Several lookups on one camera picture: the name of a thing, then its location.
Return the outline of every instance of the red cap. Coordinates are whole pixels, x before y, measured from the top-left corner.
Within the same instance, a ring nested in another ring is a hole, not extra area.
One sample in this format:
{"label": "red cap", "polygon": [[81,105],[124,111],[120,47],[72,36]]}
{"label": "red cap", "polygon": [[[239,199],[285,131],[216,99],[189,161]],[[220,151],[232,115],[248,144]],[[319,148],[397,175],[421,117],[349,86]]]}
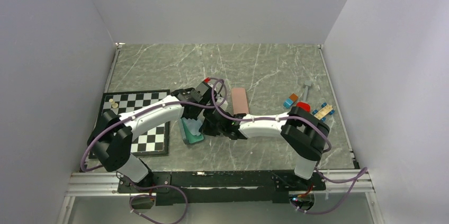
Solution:
{"label": "red cap", "polygon": [[298,106],[298,107],[300,107],[300,108],[302,108],[302,109],[304,109],[304,110],[306,110],[307,112],[309,112],[310,113],[310,105],[309,104],[307,104],[306,102],[298,102],[297,104],[296,104],[296,106]]}

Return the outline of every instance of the chessboard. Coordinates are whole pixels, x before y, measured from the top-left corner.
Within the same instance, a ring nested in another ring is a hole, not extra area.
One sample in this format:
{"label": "chessboard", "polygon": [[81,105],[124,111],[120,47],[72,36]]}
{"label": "chessboard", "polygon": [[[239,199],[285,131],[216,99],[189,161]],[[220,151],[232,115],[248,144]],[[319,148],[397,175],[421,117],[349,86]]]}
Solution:
{"label": "chessboard", "polygon": [[[100,116],[107,110],[112,110],[115,114],[121,114],[140,109],[162,100],[169,94],[170,90],[167,89],[104,93],[100,104],[100,111],[98,112],[98,118],[100,118]],[[112,103],[109,101],[110,99],[113,99],[114,102],[118,104],[118,107],[113,108]],[[140,135],[131,144],[131,153],[135,156],[167,154],[169,128],[169,122],[166,122]],[[89,158],[92,159],[96,157],[91,152]]]}

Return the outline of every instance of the blue block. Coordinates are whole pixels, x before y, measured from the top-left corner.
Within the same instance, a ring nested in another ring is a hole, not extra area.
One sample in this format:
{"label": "blue block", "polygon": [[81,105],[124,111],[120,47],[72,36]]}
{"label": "blue block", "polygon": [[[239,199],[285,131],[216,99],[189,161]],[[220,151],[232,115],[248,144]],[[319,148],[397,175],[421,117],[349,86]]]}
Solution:
{"label": "blue block", "polygon": [[284,102],[284,107],[286,109],[289,109],[292,105],[293,105],[293,100],[291,100],[289,98]]}

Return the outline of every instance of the tabletop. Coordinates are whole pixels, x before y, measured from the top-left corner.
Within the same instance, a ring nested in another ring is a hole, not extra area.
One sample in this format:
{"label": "tabletop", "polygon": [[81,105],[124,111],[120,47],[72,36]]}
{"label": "tabletop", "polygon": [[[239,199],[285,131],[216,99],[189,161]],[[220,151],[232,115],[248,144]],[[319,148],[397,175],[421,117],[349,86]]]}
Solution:
{"label": "tabletop", "polygon": [[[283,102],[292,93],[301,100],[306,80],[312,81],[307,98],[312,110],[323,102],[336,105],[318,47],[306,44],[124,44],[107,91],[173,91],[196,87],[207,77],[223,78],[228,89],[245,88],[253,115],[286,112]],[[232,113],[230,94],[228,102]],[[321,169],[354,168],[337,112],[325,122],[333,147],[323,154]],[[282,138],[205,136],[203,142],[185,145],[177,121],[171,121],[168,154],[139,158],[153,171],[243,171],[293,169],[297,156]],[[90,160],[88,165],[96,164]]]}

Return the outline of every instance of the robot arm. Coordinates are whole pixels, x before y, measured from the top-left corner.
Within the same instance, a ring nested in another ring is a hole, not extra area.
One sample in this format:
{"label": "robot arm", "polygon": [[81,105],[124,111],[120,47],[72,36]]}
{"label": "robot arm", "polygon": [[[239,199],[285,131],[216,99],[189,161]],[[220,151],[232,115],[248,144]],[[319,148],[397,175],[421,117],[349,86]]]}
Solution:
{"label": "robot arm", "polygon": [[[223,134],[233,140],[258,136],[282,137],[300,156],[295,173],[304,179],[311,177],[314,167],[321,159],[321,154],[325,146],[322,137],[313,129],[298,120],[236,122],[223,117],[215,108],[204,109],[188,104],[210,105],[211,98],[212,86],[206,81],[203,81],[195,89],[189,88],[173,91],[170,96],[155,104],[143,107],[140,110],[120,115],[116,115],[112,111],[107,111],[97,121],[87,143],[89,145],[96,136],[112,124],[128,119],[129,121],[106,133],[94,144],[92,151],[108,172],[120,172],[129,177],[134,183],[145,187],[152,184],[152,172],[141,160],[130,154],[132,141],[137,139],[139,135],[167,121],[177,120],[179,118],[197,119],[199,114],[204,110],[204,122],[200,129],[203,134],[209,136]],[[214,98],[216,101],[220,101],[219,95],[215,95]],[[164,105],[156,108],[156,106],[161,104],[179,101],[183,103]],[[250,114],[235,114],[232,116],[223,109],[220,109],[220,111],[238,119],[253,119],[257,117]],[[288,113],[271,115],[273,118],[284,118],[288,116],[303,117],[326,136],[329,134],[329,127],[299,107],[293,107]],[[305,125],[304,131],[298,129],[302,125]]]}

